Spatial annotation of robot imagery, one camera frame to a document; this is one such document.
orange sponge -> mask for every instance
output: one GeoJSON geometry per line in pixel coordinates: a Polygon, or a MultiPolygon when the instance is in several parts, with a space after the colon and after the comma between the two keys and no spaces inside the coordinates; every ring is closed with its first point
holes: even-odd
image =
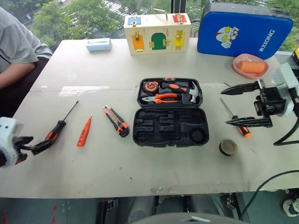
{"type": "Polygon", "coordinates": [[[237,67],[247,73],[260,73],[264,70],[265,66],[264,62],[240,61],[237,67]]]}

black tool case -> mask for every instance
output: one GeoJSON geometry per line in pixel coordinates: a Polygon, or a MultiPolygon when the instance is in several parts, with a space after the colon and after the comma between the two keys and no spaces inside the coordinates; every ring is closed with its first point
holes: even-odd
{"type": "Polygon", "coordinates": [[[140,146],[152,147],[188,147],[201,146],[208,142],[209,131],[205,112],[198,108],[202,103],[202,90],[197,80],[188,78],[147,78],[140,82],[137,102],[141,106],[134,118],[133,140],[140,146]],[[145,84],[155,82],[159,88],[155,92],[145,90],[145,84]],[[162,88],[167,84],[180,85],[192,89],[195,84],[198,96],[195,103],[191,103],[191,95],[177,93],[177,98],[163,100],[177,100],[174,103],[155,104],[143,101],[142,98],[156,94],[173,93],[170,88],[162,88]]]}

blue case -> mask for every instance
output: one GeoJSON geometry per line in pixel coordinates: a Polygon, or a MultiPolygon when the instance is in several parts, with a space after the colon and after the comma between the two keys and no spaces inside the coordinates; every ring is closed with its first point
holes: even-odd
{"type": "Polygon", "coordinates": [[[280,8],[233,3],[208,3],[202,13],[197,51],[267,59],[275,54],[293,26],[280,8]]]}

wooden box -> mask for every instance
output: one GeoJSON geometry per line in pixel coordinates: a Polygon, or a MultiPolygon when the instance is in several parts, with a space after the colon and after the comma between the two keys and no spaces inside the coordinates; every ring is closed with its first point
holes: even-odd
{"type": "Polygon", "coordinates": [[[132,55],[187,51],[191,23],[186,13],[127,15],[124,29],[132,55]]]}

white table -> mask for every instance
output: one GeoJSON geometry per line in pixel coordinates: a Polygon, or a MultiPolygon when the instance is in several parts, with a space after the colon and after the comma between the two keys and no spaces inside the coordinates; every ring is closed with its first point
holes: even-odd
{"type": "MultiPolygon", "coordinates": [[[[234,85],[252,80],[233,71],[232,57],[199,54],[196,42],[190,39],[187,53],[131,56],[126,40],[113,40],[111,51],[93,53],[87,51],[86,40],[62,41],[14,118],[25,124],[22,134],[34,136],[33,143],[38,143],[77,100],[80,104],[52,148],[0,171],[0,196],[86,198],[249,191],[276,173],[299,169],[298,145],[273,146],[290,130],[295,117],[273,116],[273,128],[251,128],[253,137],[243,138],[225,123],[230,117],[219,97],[226,88],[223,82],[234,85]],[[199,81],[204,97],[200,107],[206,112],[210,133],[207,144],[139,147],[132,130],[126,138],[115,133],[102,107],[112,106],[132,127],[140,108],[139,83],[147,77],[199,81]],[[87,143],[76,147],[91,113],[87,143]],[[226,157],[219,152],[223,139],[237,143],[237,154],[226,157]]],[[[274,57],[267,62],[270,70],[279,66],[274,57]]],[[[258,93],[223,98],[239,116],[256,117],[253,102],[258,93]]],[[[298,138],[298,132],[292,136],[298,138]]],[[[298,186],[298,174],[290,174],[264,189],[298,186]]]]}

